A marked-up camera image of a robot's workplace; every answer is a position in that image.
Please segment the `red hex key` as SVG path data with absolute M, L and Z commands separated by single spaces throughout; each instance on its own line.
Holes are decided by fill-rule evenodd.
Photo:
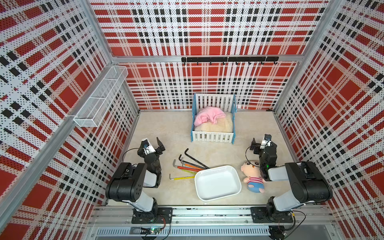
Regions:
M 186 168 L 186 167 L 182 167 L 182 166 L 177 166 L 176 165 L 176 159 L 174 159 L 173 167 L 177 168 L 177 169 L 180 169 L 180 170 L 187 170 L 187 171 L 191 171 L 191 172 L 199 172 L 199 171 L 202 170 L 202 169 L 199 169 L 199 168 Z

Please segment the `orange hex key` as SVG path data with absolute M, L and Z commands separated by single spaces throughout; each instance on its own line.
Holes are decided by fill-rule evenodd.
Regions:
M 183 165 L 187 166 L 187 167 L 191 167 L 191 168 L 195 168 L 195 169 L 201 169 L 201 170 L 204 170 L 204 169 L 205 169 L 205 168 L 202 167 L 202 166 L 195 165 L 195 164 L 186 162 L 186 161 L 184 161 L 184 160 L 180 160 L 180 162 L 181 162 Z

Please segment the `small black hex key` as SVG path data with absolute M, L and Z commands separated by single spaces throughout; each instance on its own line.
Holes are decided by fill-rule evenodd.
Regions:
M 190 163 L 188 161 L 184 161 L 184 158 L 182 157 L 182 155 L 179 156 L 179 161 L 183 164 L 183 165 L 186 165 L 186 166 L 189 166 L 189 167 L 194 167 L 194 168 L 198 168 L 198 169 L 205 169 L 205 167 L 202 167 L 200 165 L 196 165 L 196 164 L 193 164 L 193 163 Z

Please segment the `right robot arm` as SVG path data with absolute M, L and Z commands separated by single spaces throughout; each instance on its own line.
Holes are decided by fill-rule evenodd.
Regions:
M 244 183 L 251 192 L 261 193 L 266 182 L 290 183 L 286 193 L 270 197 L 266 206 L 251 208 L 254 223 L 295 224 L 294 209 L 306 204 L 323 203 L 333 197 L 332 188 L 315 163 L 285 163 L 277 166 L 277 144 L 272 142 L 271 135 L 265 135 L 261 143 L 253 140 L 248 149 L 259 156 L 258 161 L 247 160 L 242 165 L 242 172 L 246 176 Z

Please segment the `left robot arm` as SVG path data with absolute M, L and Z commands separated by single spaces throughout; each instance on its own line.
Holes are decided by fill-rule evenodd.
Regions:
M 106 187 L 106 197 L 115 202 L 131 205 L 132 224 L 170 224 L 173 208 L 160 208 L 157 200 L 144 192 L 144 188 L 158 188 L 162 179 L 160 155 L 166 150 L 157 139 L 154 148 L 147 138 L 141 141 L 138 156 L 143 163 L 121 163 Z

